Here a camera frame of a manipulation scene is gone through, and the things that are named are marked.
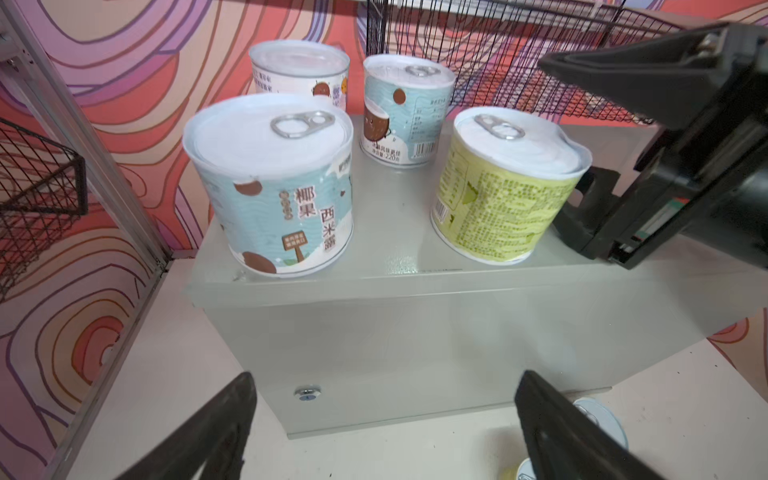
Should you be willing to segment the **pink label can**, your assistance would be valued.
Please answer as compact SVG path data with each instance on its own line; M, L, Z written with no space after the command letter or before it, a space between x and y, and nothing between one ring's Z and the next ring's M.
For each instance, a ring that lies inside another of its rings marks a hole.
M273 40L248 53L257 93L319 96L347 109L351 60L344 51L311 41Z

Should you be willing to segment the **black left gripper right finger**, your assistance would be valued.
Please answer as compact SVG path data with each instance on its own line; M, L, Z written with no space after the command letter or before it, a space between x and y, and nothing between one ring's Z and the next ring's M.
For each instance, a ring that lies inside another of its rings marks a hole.
M518 418L536 479L659 479L538 373L523 373Z

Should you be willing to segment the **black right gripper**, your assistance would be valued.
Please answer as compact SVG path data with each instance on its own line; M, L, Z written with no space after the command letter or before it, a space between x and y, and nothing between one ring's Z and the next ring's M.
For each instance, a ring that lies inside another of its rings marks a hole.
M578 205L554 220L589 258L631 269L682 234L756 267L767 264L767 30L718 23L626 46L558 52L538 63L563 83L655 121L659 132L615 194L591 167Z

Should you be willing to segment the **teal label can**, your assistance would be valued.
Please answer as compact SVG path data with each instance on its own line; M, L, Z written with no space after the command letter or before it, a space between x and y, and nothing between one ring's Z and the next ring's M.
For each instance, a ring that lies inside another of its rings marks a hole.
M291 278L330 266L351 241L353 139L331 102L261 93L200 110L182 145L235 259Z

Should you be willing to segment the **blue label can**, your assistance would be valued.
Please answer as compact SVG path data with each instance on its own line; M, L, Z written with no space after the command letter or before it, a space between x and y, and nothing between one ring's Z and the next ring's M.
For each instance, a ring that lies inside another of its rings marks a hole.
M628 438L617 417L594 398L579 398L573 405L622 448L629 448Z

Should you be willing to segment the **light blue can front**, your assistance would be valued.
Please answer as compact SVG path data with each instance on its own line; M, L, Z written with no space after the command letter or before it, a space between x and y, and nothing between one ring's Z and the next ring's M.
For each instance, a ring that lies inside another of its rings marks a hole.
M415 168L437 154L456 75L426 59L378 54L364 67L361 149L394 168Z

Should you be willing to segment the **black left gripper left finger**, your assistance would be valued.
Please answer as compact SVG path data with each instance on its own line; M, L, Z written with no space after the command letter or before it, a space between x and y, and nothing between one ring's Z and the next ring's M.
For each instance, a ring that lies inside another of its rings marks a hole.
M257 407L253 376L242 372L121 479L239 479Z

